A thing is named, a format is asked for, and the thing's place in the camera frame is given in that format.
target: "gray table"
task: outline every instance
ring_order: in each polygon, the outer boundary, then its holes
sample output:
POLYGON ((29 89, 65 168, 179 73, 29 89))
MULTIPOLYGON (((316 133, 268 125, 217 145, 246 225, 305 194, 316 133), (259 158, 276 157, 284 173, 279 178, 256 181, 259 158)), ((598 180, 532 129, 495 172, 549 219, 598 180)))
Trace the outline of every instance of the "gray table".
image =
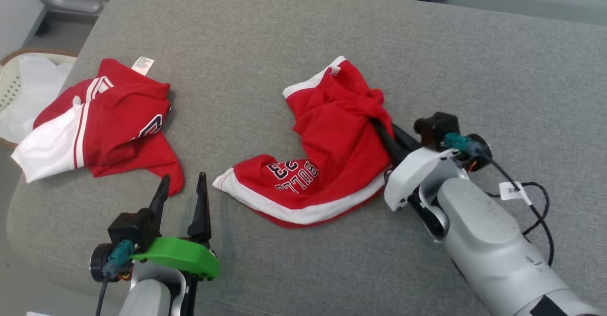
MULTIPOLYGON (((258 154, 301 158, 281 91, 338 55, 386 94, 394 121, 435 111, 492 143, 518 180, 548 188, 553 267, 579 295, 607 307, 605 103, 607 29, 409 0, 112 0, 68 83, 100 61, 155 59, 171 83, 164 132, 182 161, 184 192, 169 199, 162 232, 184 235, 197 174, 210 178, 258 154)), ((473 174, 486 190, 503 180, 473 174)), ((149 203, 146 171, 93 178, 85 169, 22 179, 8 219, 15 252, 59 284, 97 294, 95 245, 119 212, 149 203)), ((199 286, 207 315, 484 315, 487 310, 410 208, 381 198, 312 229, 280 229, 210 191, 221 277, 199 286)), ((538 191, 531 199, 541 201, 538 191)), ((504 202, 523 227, 533 215, 504 202)), ((541 230, 531 240, 547 253, 541 230)), ((123 296, 113 284, 108 298, 123 296)))

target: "perforated basket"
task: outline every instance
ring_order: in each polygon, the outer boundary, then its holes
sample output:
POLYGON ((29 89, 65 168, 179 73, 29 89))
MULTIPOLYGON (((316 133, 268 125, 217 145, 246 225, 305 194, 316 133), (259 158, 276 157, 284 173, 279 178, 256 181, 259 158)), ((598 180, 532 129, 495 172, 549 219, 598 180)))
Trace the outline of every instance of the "perforated basket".
MULTIPOLYGON (((0 112, 16 100, 21 93, 21 75, 17 59, 26 54, 44 56, 53 61, 55 65, 74 63, 78 57, 77 53, 39 48, 25 48, 8 54, 0 61, 0 112)), ((0 138, 0 145, 11 148, 17 146, 17 144, 2 138, 0 138)))

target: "clothing label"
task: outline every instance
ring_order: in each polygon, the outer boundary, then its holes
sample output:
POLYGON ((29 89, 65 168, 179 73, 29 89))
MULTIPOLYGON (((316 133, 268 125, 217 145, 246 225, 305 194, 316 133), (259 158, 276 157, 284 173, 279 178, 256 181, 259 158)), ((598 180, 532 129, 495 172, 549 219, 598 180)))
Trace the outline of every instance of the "clothing label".
POLYGON ((139 74, 147 75, 148 70, 150 70, 150 67, 152 67, 153 64, 153 59, 145 58, 142 56, 137 61, 135 61, 135 64, 131 67, 131 69, 135 70, 135 72, 139 74))
MULTIPOLYGON (((521 182, 516 182, 516 185, 520 190, 523 189, 521 182)), ((521 191, 516 191, 516 188, 510 182, 501 182, 499 184, 499 195, 501 195, 502 201, 522 199, 523 195, 521 191)))

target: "teal connector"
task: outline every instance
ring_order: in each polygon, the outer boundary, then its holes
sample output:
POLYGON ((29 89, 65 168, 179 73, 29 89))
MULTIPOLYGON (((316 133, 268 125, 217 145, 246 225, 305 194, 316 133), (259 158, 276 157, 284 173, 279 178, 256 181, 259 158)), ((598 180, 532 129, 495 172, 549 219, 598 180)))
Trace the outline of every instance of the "teal connector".
POLYGON ((453 132, 446 134, 442 142, 445 147, 464 151, 473 157, 479 156, 483 150, 481 143, 453 132))
POLYGON ((122 240, 108 258, 108 263, 103 266, 103 275, 110 274, 110 278, 116 276, 120 268, 130 259, 135 252, 135 247, 130 240, 122 240))

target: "floor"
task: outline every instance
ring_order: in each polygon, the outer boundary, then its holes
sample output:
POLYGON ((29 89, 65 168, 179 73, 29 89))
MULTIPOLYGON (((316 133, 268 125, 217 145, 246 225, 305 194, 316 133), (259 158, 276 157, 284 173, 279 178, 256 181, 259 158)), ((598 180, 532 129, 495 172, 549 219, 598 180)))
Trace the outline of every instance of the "floor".
MULTIPOLYGON (((79 52, 92 27, 91 23, 52 20, 48 34, 33 37, 26 47, 79 52)), ((93 315, 97 296, 83 295, 46 281, 11 251, 6 237, 6 217, 21 175, 21 169, 10 158, 11 153, 12 149, 0 146, 0 314, 24 316, 32 311, 50 316, 93 315)), ((120 305, 110 300, 104 302, 102 315, 115 316, 119 311, 120 305)))

